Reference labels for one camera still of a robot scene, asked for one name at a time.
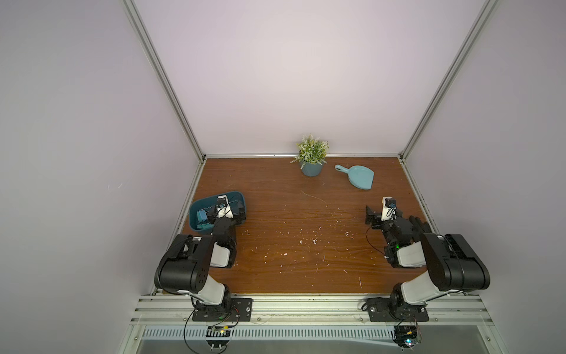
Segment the teal plastic storage box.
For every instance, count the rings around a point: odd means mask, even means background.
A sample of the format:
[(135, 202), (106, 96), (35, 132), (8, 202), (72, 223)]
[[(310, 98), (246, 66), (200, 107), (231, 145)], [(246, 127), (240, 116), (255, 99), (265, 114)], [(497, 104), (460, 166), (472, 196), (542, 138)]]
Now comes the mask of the teal plastic storage box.
[(246, 205), (246, 201), (243, 194), (237, 191), (221, 193), (216, 196), (210, 196), (204, 199), (197, 200), (191, 205), (189, 212), (190, 229), (192, 231), (195, 231), (200, 235), (209, 235), (212, 233), (213, 226), (215, 223), (213, 224), (209, 223), (209, 220), (207, 218), (207, 209), (215, 204), (218, 196), (222, 196), (222, 195), (226, 195), (228, 197), (228, 201), (243, 201), (244, 204)]

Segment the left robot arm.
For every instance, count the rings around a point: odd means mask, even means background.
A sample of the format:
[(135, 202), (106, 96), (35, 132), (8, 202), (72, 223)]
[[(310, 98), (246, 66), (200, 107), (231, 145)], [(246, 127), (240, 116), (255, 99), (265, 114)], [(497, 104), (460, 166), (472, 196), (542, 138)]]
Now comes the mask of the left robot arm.
[(234, 266), (236, 227), (245, 220), (246, 202), (240, 192), (196, 201), (190, 207), (189, 222), (197, 234), (175, 236), (156, 269), (155, 286), (170, 294), (191, 296), (197, 311), (230, 313), (230, 290), (215, 280), (209, 270)]

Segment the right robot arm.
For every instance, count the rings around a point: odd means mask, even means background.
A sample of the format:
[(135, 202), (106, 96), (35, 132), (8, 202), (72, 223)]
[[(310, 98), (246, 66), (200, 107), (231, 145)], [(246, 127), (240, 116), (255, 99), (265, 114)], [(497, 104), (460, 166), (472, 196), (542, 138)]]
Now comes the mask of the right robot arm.
[(430, 301), (490, 285), (488, 269), (464, 236), (439, 235), (418, 217), (403, 218), (393, 199), (384, 199), (380, 213), (367, 206), (365, 224), (381, 231), (386, 241), (381, 253), (392, 267), (426, 268), (414, 279), (396, 284), (388, 297), (366, 299), (362, 310), (372, 322), (426, 322)]

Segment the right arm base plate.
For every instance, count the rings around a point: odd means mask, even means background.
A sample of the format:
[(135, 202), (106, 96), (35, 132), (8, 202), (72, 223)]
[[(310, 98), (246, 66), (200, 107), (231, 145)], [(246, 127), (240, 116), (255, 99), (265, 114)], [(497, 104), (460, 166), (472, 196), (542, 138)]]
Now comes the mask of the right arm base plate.
[(430, 317), (424, 305), (410, 305), (391, 298), (367, 299), (361, 308), (371, 322), (427, 322)]

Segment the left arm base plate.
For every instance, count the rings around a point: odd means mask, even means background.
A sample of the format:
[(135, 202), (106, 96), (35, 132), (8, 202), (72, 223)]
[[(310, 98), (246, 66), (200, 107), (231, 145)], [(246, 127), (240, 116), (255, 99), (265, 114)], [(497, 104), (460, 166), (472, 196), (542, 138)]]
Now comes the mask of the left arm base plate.
[(252, 298), (235, 298), (220, 305), (204, 305), (196, 302), (193, 322), (250, 322), (253, 309)]

